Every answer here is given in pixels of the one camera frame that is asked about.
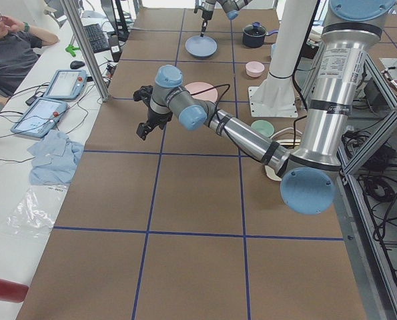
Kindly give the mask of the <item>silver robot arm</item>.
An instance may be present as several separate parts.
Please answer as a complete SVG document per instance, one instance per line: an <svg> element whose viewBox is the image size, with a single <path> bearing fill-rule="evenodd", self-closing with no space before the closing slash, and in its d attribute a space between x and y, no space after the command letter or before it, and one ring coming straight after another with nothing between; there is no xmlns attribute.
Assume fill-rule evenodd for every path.
<svg viewBox="0 0 397 320"><path fill-rule="evenodd" d="M302 40L312 23L318 1L286 1L276 48L266 80L250 87L250 107L257 117L294 117L292 79ZM308 105L300 144L286 149L215 103L194 98L181 84L182 72L173 65L160 67L155 84L142 86L134 101L148 107L148 120L137 135L145 140L155 127L165 127L176 116L187 130L205 125L226 137L245 154L271 167L282 178L284 203L296 212L314 215L333 202L334 180L340 170L336 152L362 79L368 50L379 42L387 14L397 1L329 1L322 31L322 60Z"/></svg>
<svg viewBox="0 0 397 320"><path fill-rule="evenodd" d="M206 32L207 26L209 21L212 20L214 10L216 7L216 4L218 3L222 9L224 10L224 13L226 14L227 18L229 20L235 19L239 11L247 6L250 1L247 0L238 0L238 1L232 1L232 0L205 0L205 1L195 1L195 7L193 10L193 13L196 14L198 11L202 12L202 26L201 26L201 31L200 31L200 37L204 37L204 34Z"/></svg>

